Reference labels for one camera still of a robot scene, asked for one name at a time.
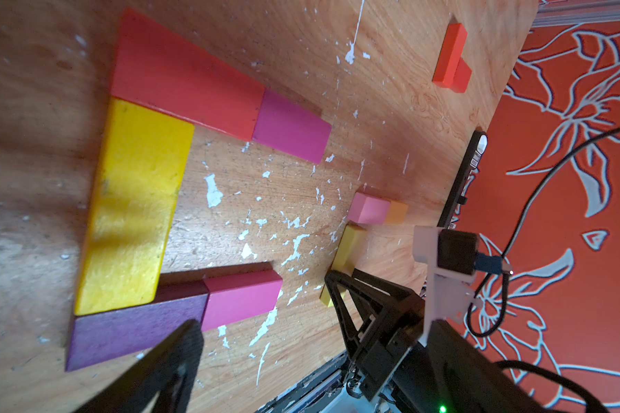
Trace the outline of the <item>red-orange small block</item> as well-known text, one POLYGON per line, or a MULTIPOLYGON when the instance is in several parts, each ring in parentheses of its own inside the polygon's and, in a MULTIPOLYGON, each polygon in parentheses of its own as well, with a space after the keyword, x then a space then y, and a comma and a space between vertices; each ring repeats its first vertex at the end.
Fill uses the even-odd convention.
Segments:
POLYGON ((458 94, 465 93, 468 89, 471 76, 472 69, 464 59, 460 59, 456 67, 453 83, 451 84, 451 90, 458 94))

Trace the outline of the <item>orange long block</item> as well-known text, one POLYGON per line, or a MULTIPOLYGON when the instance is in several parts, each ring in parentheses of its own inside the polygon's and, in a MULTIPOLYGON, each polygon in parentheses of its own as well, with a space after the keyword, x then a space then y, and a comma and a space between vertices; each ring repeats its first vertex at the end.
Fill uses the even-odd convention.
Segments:
POLYGON ((402 225, 405 222, 408 205, 404 202, 390 200, 389 211, 385 219, 386 225, 402 225))

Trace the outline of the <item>yellow-green block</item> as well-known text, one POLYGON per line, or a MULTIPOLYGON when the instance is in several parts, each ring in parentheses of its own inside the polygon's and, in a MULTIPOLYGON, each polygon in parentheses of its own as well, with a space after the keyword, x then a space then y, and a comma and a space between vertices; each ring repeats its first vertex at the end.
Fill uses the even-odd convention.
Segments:
POLYGON ((368 232, 361 226, 349 224, 340 240, 331 270, 352 276, 367 244, 368 232))

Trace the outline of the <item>pink long block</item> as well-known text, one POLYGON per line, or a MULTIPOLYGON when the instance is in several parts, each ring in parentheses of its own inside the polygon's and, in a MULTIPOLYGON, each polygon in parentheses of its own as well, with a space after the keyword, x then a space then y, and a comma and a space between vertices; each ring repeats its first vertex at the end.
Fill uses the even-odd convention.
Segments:
POLYGON ((356 192, 347 218, 361 225, 383 225, 387 219, 391 201, 373 195, 356 192))

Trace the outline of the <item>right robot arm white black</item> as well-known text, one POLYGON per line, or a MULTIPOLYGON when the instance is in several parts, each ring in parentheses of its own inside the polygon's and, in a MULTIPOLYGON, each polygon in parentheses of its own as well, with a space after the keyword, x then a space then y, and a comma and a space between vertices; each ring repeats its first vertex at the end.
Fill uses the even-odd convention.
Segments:
POLYGON ((542 412, 445 321, 427 323, 413 289, 355 270, 325 275, 347 357, 368 401, 395 384, 412 411, 542 412), (424 328, 430 333, 420 343, 424 328))

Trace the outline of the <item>small red block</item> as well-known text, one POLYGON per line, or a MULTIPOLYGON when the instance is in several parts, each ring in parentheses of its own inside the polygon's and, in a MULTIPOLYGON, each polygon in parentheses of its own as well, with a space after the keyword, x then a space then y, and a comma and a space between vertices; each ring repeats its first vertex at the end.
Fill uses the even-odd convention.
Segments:
POLYGON ((265 86, 127 9, 119 28, 110 94, 249 142, 265 86))

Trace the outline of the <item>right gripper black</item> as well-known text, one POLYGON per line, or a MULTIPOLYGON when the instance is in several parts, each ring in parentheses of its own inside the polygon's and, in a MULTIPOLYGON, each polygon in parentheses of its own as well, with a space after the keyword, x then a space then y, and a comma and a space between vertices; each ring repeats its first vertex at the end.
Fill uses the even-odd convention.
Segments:
POLYGON ((368 400, 389 383, 423 333, 425 301, 418 294, 393 298, 393 283, 363 270, 352 275, 329 270, 325 288, 334 305, 346 354, 361 377, 368 400), (360 316, 357 327, 344 299, 349 295, 360 316))

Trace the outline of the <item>purple small block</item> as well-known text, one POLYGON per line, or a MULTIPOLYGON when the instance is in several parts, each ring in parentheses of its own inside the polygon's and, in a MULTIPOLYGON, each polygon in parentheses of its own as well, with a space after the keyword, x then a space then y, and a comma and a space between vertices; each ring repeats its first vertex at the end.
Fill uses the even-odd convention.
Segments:
POLYGON ((208 289, 204 282, 160 287, 153 302, 73 320, 65 370, 98 363, 157 346, 189 319, 200 321, 208 289))

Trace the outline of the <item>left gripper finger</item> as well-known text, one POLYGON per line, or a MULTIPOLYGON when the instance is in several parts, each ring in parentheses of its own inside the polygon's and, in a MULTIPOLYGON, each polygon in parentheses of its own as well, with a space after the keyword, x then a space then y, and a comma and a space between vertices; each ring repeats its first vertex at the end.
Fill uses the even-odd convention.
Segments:
POLYGON ((186 412, 203 352, 201 324, 189 319, 78 412, 186 412))

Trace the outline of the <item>small magenta block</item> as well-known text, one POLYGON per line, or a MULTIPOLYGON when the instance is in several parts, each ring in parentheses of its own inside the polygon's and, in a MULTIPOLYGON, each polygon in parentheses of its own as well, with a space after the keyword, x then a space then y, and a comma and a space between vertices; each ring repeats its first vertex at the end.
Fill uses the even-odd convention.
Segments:
POLYGON ((252 140, 318 165, 331 132, 328 122, 267 89, 252 140))

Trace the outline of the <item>magenta long block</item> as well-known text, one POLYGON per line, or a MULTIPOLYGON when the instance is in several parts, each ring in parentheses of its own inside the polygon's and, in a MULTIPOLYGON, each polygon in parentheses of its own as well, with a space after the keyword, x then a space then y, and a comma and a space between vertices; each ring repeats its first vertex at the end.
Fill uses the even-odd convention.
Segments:
POLYGON ((201 330, 208 331, 272 311, 283 279, 274 270, 265 270, 208 278, 204 284, 208 300, 201 330))

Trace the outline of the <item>long yellow block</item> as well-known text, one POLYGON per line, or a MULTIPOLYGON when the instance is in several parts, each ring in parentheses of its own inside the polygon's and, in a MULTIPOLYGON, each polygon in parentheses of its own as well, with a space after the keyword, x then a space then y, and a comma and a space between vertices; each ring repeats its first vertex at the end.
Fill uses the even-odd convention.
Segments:
POLYGON ((153 301, 195 128, 111 98, 74 313, 153 301))

